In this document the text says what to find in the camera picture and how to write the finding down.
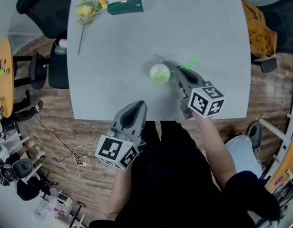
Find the black chair leg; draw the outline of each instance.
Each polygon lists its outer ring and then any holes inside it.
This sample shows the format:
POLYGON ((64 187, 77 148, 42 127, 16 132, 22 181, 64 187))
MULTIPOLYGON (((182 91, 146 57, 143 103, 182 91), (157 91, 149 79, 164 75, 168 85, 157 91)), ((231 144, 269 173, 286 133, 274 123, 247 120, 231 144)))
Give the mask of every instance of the black chair leg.
POLYGON ((13 77, 14 78, 17 75, 17 71, 18 71, 18 64, 17 62, 13 62, 13 77))
POLYGON ((36 78, 35 81, 31 84, 32 88, 40 90, 43 88, 46 82, 47 77, 47 67, 42 65, 37 66, 36 68, 36 78))
POLYGON ((32 80, 30 77, 17 79, 13 81, 13 85, 14 87, 20 87, 20 86, 30 85, 30 84, 37 83, 40 81, 45 81, 45 80, 46 80, 46 74, 38 77, 35 80, 32 80))
POLYGON ((37 60, 37 66, 43 66, 43 65, 47 65, 50 62, 50 58, 44 58, 44 59, 38 59, 37 60))
POLYGON ((31 61, 32 56, 18 56, 13 57, 13 62, 31 61))
POLYGON ((276 58, 271 58, 261 62, 254 61, 252 64, 260 66, 262 73, 271 73, 278 67, 276 58))

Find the orange table top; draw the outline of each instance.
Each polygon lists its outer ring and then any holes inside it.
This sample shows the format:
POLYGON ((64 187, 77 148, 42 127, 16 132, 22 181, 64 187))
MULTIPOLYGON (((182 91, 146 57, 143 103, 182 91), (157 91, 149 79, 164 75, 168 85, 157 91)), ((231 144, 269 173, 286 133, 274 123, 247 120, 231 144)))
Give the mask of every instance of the orange table top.
POLYGON ((0 108, 2 108, 4 117, 10 117, 14 97, 13 57, 11 45, 7 38, 4 38, 0 43, 0 68, 0 108))
POLYGON ((273 192, 278 187, 282 186, 284 182, 289 180, 289 177, 286 173, 287 169, 291 170, 293 173, 293 141, 291 142, 289 149, 275 173, 274 177, 271 179, 270 183, 266 187, 268 191, 273 192))

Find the desk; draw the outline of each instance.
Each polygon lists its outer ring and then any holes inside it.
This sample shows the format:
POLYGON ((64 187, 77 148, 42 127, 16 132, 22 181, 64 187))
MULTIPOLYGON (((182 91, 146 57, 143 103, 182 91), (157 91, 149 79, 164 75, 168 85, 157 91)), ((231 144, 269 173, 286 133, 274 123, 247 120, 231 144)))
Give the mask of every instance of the desk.
POLYGON ((68 21, 68 78, 76 119, 112 120, 127 104, 144 100, 147 120, 184 117, 184 96, 175 80, 156 85, 150 68, 160 56, 173 70, 195 59, 193 68, 225 96, 214 118, 246 117, 251 59, 241 0, 143 0, 145 12, 101 14, 86 29, 72 0, 68 21))
POLYGON ((266 188, 268 191, 272 193, 274 190, 276 190, 278 187, 281 187, 289 180, 289 177, 286 173, 287 169, 291 170, 293 173, 293 141, 291 142, 289 149, 275 175, 267 184, 266 188))
POLYGON ((5 72, 0 75, 0 107, 2 115, 10 117, 13 109, 13 58, 11 45, 7 38, 4 38, 0 43, 0 63, 1 68, 4 68, 6 61, 5 72))

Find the round wooden table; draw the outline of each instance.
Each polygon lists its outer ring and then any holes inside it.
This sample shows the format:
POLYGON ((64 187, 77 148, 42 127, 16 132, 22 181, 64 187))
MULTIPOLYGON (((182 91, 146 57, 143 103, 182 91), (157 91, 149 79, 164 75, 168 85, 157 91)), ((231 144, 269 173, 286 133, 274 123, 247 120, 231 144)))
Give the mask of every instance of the round wooden table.
POLYGON ((14 75, 11 45, 7 38, 0 43, 0 68, 0 108, 4 117, 10 117, 13 109, 14 75))

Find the white cable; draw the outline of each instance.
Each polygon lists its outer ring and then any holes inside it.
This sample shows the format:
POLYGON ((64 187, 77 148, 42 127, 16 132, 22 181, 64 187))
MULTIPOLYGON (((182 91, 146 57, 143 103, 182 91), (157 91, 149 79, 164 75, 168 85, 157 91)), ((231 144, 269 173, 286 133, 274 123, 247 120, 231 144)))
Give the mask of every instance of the white cable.
MULTIPOLYGON (((25 121, 25 123, 28 125, 28 127, 33 131, 33 129, 29 126, 29 124, 25 121)), ((37 134, 33 131, 33 133, 34 133, 34 135, 38 138, 38 140, 41 142, 41 144, 54 156, 54 157, 56 157, 57 158, 57 160, 61 163, 61 165, 63 166, 63 168, 64 168, 64 170, 70 175, 70 176, 72 176, 72 177, 74 177, 72 174, 70 174, 67 170, 66 170, 66 168, 65 168, 65 166, 63 165, 63 163, 60 161, 60 159, 53 153, 53 152, 51 152, 50 151, 50 149, 49 148, 47 148, 46 146, 45 146, 45 144, 43 144, 43 142, 41 141, 41 139, 37 136, 37 134)), ((79 172, 79 176, 77 176, 77 177, 74 177, 74 178, 80 178, 80 169, 79 169, 79 166, 78 166, 78 163, 77 163, 77 160, 76 160, 76 158, 75 158, 75 155, 74 154, 78 154, 78 155, 81 155, 81 157, 79 157, 79 158, 77 158, 78 160, 80 160, 81 158, 86 158, 87 159, 87 161, 89 162, 89 160, 88 160, 88 156, 90 156, 90 150, 87 148, 87 147, 84 147, 84 146, 77 146, 75 149, 74 149, 74 151, 72 151, 71 152, 71 154, 72 154, 72 156, 74 157, 74 160, 75 160, 75 163, 76 163, 76 166, 77 166, 77 168, 78 168, 78 172, 79 172), (80 154, 80 153, 78 153, 78 152, 76 152, 76 149, 78 148, 78 147, 81 147, 81 148, 85 148, 85 149, 87 149, 88 150, 88 155, 82 155, 82 154, 80 154)))

